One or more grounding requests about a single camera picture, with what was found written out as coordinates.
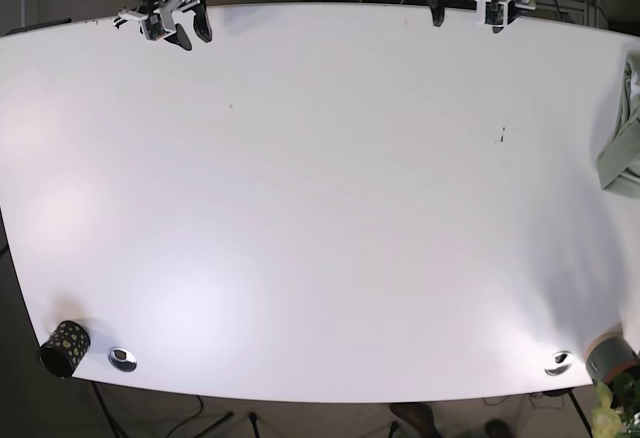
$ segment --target gray cloth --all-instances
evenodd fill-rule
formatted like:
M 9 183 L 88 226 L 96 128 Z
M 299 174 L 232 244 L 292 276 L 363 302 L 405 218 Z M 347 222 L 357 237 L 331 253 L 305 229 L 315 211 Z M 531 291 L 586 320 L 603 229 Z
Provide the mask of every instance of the gray cloth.
M 616 131 L 597 164 L 602 189 L 630 198 L 640 198 L 639 73 L 640 56 L 628 56 Z

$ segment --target person's foot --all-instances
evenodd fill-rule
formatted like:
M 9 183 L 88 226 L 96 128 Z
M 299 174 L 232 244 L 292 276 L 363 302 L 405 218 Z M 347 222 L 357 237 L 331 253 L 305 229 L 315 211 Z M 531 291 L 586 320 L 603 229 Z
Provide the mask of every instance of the person's foot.
M 513 438 L 509 426 L 502 420 L 491 420 L 484 425 L 489 438 Z
M 391 413 L 416 429 L 420 438 L 442 438 L 433 421 L 433 411 L 424 403 L 392 403 Z

